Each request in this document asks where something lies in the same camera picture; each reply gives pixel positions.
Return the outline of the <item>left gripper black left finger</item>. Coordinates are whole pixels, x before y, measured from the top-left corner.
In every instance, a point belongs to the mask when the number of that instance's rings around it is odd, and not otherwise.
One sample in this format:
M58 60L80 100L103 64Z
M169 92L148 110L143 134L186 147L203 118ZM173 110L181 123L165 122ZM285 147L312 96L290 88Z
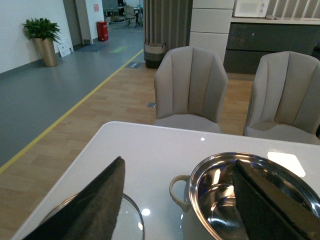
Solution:
M117 157L27 240L109 240L123 196L125 161Z

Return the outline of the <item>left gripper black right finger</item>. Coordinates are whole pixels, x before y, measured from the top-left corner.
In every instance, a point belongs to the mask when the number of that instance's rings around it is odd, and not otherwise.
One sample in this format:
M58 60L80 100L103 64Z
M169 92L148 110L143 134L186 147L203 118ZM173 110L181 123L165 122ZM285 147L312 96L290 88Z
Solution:
M320 219L237 160L232 181L236 208L251 240L318 240Z

